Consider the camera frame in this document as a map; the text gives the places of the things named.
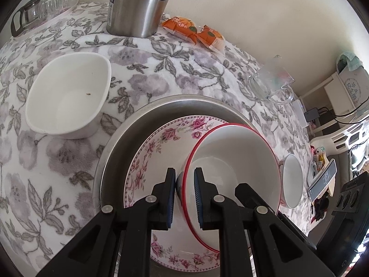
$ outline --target red rim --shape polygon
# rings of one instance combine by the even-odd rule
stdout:
[[[187,204],[186,204],[186,181],[187,181],[187,173],[188,173],[188,170],[189,170],[189,167],[190,167],[190,164],[191,164],[191,161],[192,161],[192,158],[193,158],[193,155],[195,154],[197,148],[199,147],[199,145],[202,143],[202,141],[210,134],[212,133],[213,131],[221,128],[221,127],[224,127],[224,126],[241,126],[241,127],[245,127],[245,128],[248,128],[250,129],[251,131],[255,132],[257,135],[259,135],[263,141],[265,141],[265,143],[268,145],[269,149],[271,150],[273,156],[274,156],[274,159],[276,161],[276,165],[277,165],[277,168],[278,168],[278,176],[279,176],[279,180],[280,180],[280,193],[279,193],[279,203],[280,203],[280,200],[281,200],[281,197],[282,197],[282,181],[281,181],[281,177],[280,177],[280,172],[279,172],[279,167],[278,167],[278,161],[277,161],[277,158],[273,152],[273,149],[271,148],[271,146],[268,144],[268,142],[265,140],[265,138],[263,138],[259,132],[257,132],[257,130],[254,130],[252,129],[250,126],[248,125],[243,125],[243,124],[238,124],[238,123],[228,123],[228,124],[222,124],[222,125],[219,125],[211,130],[209,130],[208,132],[206,132],[201,138],[200,140],[197,142],[197,144],[195,145],[195,147],[192,149],[191,153],[190,153],[190,156],[188,157],[188,160],[186,162],[186,167],[184,169],[184,173],[183,173],[183,180],[182,180],[182,189],[181,189],[181,197],[182,197],[182,208],[183,208],[183,212],[184,212],[184,217],[186,219],[186,222],[187,222],[187,225],[189,226],[193,236],[195,236],[195,238],[198,240],[198,242],[200,244],[202,244],[206,249],[209,249],[210,251],[213,251],[215,253],[219,253],[218,250],[210,247],[208,244],[206,244],[201,238],[200,236],[196,233],[195,231],[195,228],[193,227],[192,223],[191,223],[191,220],[190,220],[190,216],[188,214],[188,210],[187,210]]]

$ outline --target kettle label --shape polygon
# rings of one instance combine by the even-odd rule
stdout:
[[[109,1],[109,10],[108,10],[108,25],[111,26],[111,16],[113,14],[113,6],[114,0]]]

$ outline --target square white bowl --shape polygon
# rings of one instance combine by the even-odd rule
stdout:
[[[102,55],[76,52],[55,58],[41,70],[28,93],[28,126],[64,139],[93,135],[110,81],[111,65]]]

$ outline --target pink rose pattern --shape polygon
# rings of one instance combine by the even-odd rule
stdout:
[[[167,258],[169,259],[169,263],[173,264],[177,268],[183,266],[185,269],[192,268],[194,270],[198,270],[201,269],[201,267],[198,266],[204,265],[205,262],[210,264],[215,262],[215,266],[219,265],[219,253],[210,251],[205,252],[202,256],[195,253],[192,257],[192,261],[181,259],[179,254],[172,254],[173,251],[171,246],[167,249],[164,249],[163,246],[158,243],[158,237],[154,233],[152,234],[151,249],[157,258]]]
[[[200,139],[201,136],[202,136],[202,133],[198,132],[198,131],[193,132],[193,134],[192,134],[193,139]]]
[[[143,147],[145,154],[143,155],[143,161],[141,163],[138,154],[133,161],[130,173],[127,178],[127,187],[125,194],[125,205],[132,206],[135,203],[134,194],[136,190],[144,190],[145,182],[145,172],[147,170],[147,165],[149,159],[153,153],[161,153],[162,145],[173,140],[177,141],[180,139],[178,134],[182,131],[192,132],[191,135],[193,139],[200,139],[203,134],[213,127],[213,119],[208,117],[195,117],[195,119],[181,120],[178,119],[178,123],[175,128],[165,128],[158,130],[161,132],[160,139],[155,141],[155,139],[149,139],[148,143]]]

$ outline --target green cloth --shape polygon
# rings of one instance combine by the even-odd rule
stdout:
[[[348,51],[343,52],[337,58],[336,64],[338,73],[341,73],[346,66],[348,66],[348,70],[350,72],[363,66],[363,63],[360,61],[359,57],[357,57],[354,53]]]

